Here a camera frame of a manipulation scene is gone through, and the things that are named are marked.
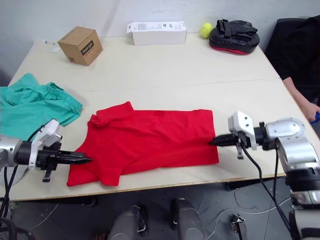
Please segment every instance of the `black cable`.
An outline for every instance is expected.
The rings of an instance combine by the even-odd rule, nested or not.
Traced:
[[[5,224],[7,226],[7,231],[9,233],[9,240],[17,239],[17,228],[15,224],[9,220],[8,218],[0,218],[0,223]]]
[[[23,234],[27,237],[28,240],[36,240],[35,236],[28,230],[16,227],[16,231],[18,234]]]
[[[276,195],[276,192],[277,192],[278,165],[279,165],[279,156],[278,156],[277,149],[275,149],[275,168],[274,168],[274,178],[273,178],[273,198],[274,198],[275,206],[279,206],[278,201],[277,201],[277,195]],[[284,219],[286,220],[287,224],[290,226],[290,223],[289,223],[288,219],[286,218],[284,212],[280,208],[280,206],[279,206],[279,209],[281,210],[281,213],[279,212],[279,214],[283,214]]]
[[[27,141],[30,142],[31,139],[36,135],[36,133],[39,132],[45,125],[46,125],[46,124],[41,125],[40,127],[38,127],[38,128],[30,135],[30,137],[28,138]]]
[[[272,194],[270,193],[270,191],[268,190],[263,178],[262,178],[262,171],[261,171],[261,168],[260,166],[258,165],[258,163],[250,156],[250,154],[248,153],[248,151],[246,150],[246,148],[243,146],[241,146],[244,154],[249,158],[249,160],[255,165],[255,167],[258,169],[259,171],[259,180],[260,180],[260,183],[262,184],[262,186],[264,187],[264,189],[266,190],[266,192],[269,194],[269,196],[271,197],[271,199],[273,200],[275,206],[276,206],[276,209],[278,210],[279,212],[279,215],[285,225],[285,227],[287,228],[287,230],[289,231],[289,233],[291,234],[291,227],[290,227],[290,224],[289,224],[289,221],[287,220],[287,218],[285,217],[285,214],[283,213],[283,211],[281,210],[280,206],[278,205],[277,201],[275,200],[275,198],[272,196]]]
[[[7,170],[8,170],[8,168],[5,167],[5,168],[4,168],[4,187],[5,187],[5,191],[7,191],[7,189],[8,189]]]
[[[279,156],[277,149],[275,149],[276,155],[275,155],[275,169],[274,169],[274,179],[273,179],[273,197],[274,200],[277,202],[276,197],[276,189],[277,189],[277,174],[278,174],[278,163],[279,163]]]
[[[36,135],[36,133],[37,132],[39,132],[45,125],[47,125],[51,120],[49,120],[49,121],[47,121],[45,124],[42,124],[40,127],[38,127],[31,135],[30,135],[30,137],[28,138],[28,142],[30,142],[31,141],[31,139]]]
[[[32,140],[32,138],[37,134],[37,132],[39,132],[47,123],[45,123],[45,124],[41,125],[39,128],[37,128],[30,135],[30,137],[28,138],[27,141],[30,142]],[[4,194],[4,197],[1,199],[2,200],[2,205],[1,205],[1,208],[0,208],[0,232],[8,231],[9,232],[9,236],[11,236],[12,233],[14,233],[15,237],[14,238],[11,238],[11,237],[9,238],[10,240],[12,240],[12,239],[16,239],[17,238],[16,230],[19,229],[21,233],[26,234],[28,239],[34,240],[35,237],[30,232],[28,232],[28,231],[26,231],[26,230],[24,230],[22,228],[16,228],[15,225],[11,221],[8,222],[8,221],[6,221],[6,218],[5,218],[5,217],[7,217],[7,214],[8,214],[8,211],[9,211],[9,202],[10,202],[9,192],[10,192],[11,186],[12,186],[12,184],[14,182],[17,169],[18,169],[18,165],[16,165],[14,167],[14,169],[12,171],[12,175],[11,175],[10,181],[8,183],[8,168],[7,167],[4,168],[4,174],[3,175],[4,175],[5,194]],[[3,227],[1,228],[2,223],[6,224],[7,228],[3,228]]]
[[[18,169],[18,165],[14,167],[13,171],[12,171],[12,175],[11,175],[11,178],[10,178],[10,181],[9,181],[9,184],[8,186],[6,187],[6,190],[5,190],[5,195],[4,195],[4,198],[3,198],[3,201],[2,201],[2,205],[1,205],[1,208],[0,208],[0,217],[6,217],[7,214],[8,214],[8,210],[9,210],[9,192],[10,192],[10,189],[11,189],[11,186],[14,182],[14,178],[15,178],[15,175],[16,175],[16,172],[17,172],[17,169]]]

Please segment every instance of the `person's hand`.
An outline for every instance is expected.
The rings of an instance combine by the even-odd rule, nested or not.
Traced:
[[[311,122],[316,120],[317,112],[320,114],[320,107],[309,101],[306,101],[305,103],[301,104],[300,108],[305,117]]]

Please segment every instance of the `label on box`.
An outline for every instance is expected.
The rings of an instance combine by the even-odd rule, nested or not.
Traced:
[[[126,33],[132,32],[153,32],[153,31],[186,31],[184,21],[161,21],[161,22],[130,22],[127,25]]]
[[[86,53],[89,52],[89,50],[94,46],[94,41],[90,41],[87,45],[85,45],[84,48],[81,49],[82,56],[86,55]]]

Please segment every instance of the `red trim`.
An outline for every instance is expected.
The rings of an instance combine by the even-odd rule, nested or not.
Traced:
[[[249,54],[249,52],[243,52],[243,51],[240,51],[240,50],[232,50],[232,49],[227,49],[227,48],[222,48],[222,47],[212,46],[211,48],[213,48],[215,50],[219,50],[219,51],[228,51],[228,52],[233,53],[233,54],[240,54],[240,55]]]

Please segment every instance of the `white box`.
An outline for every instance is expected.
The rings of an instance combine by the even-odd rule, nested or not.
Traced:
[[[126,33],[132,33],[134,45],[185,44],[184,21],[130,22]]]

